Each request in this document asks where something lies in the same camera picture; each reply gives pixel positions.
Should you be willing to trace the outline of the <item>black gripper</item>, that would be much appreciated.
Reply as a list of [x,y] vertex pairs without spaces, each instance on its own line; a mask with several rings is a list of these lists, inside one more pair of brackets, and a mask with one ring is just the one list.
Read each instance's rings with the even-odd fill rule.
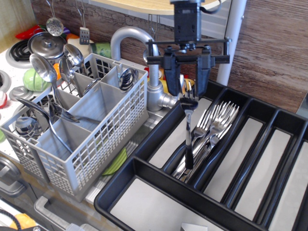
[[215,14],[221,9],[222,1],[214,10],[202,6],[203,0],[172,0],[174,5],[174,40],[153,41],[148,39],[147,64],[161,64],[164,68],[168,92],[172,96],[180,93],[179,64],[197,64],[196,95],[206,93],[211,68],[215,64],[228,64],[229,38],[201,39],[201,13]]

